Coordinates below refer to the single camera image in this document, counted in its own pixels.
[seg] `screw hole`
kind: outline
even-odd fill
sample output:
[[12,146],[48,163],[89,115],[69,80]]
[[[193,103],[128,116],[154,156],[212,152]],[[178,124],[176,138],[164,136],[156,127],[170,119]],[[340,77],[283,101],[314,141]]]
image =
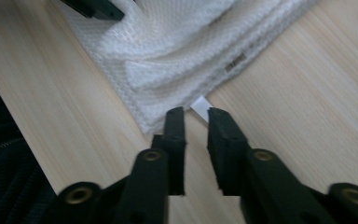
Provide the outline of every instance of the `screw hole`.
[[345,198],[347,200],[358,205],[358,190],[357,189],[343,189],[342,194],[345,196]]
[[254,156],[260,161],[270,161],[273,159],[272,154],[265,151],[257,151]]
[[65,200],[69,204],[83,203],[92,196],[92,189],[80,187],[69,192]]
[[161,154],[157,151],[149,151],[144,155],[145,160],[147,161],[156,161],[161,157]]

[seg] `white cloth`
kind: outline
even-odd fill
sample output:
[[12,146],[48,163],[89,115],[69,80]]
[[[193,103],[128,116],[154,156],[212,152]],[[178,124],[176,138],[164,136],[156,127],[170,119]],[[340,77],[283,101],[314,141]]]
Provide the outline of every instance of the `white cloth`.
[[122,21],[60,8],[144,133],[236,76],[316,0],[111,0]]

